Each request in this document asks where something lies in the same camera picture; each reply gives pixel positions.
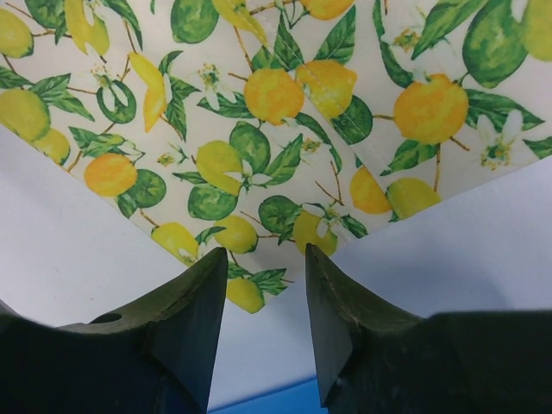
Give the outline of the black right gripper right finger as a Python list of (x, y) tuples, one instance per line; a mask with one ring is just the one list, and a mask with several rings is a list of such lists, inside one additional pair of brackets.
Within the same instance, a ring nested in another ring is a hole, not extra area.
[(330, 413), (429, 413), (422, 344), (430, 322), (305, 250), (306, 296), (322, 407)]

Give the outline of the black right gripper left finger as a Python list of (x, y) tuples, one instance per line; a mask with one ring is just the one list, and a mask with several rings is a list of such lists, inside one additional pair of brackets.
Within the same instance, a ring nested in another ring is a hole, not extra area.
[(228, 275), (214, 248), (175, 279), (65, 326), (60, 376), (86, 413), (204, 413)]

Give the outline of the lemon print skirt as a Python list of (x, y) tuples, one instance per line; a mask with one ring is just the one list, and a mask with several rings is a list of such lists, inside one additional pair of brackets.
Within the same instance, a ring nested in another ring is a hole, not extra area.
[(551, 154), (548, 1), (4, 1), (1, 124), (249, 313)]

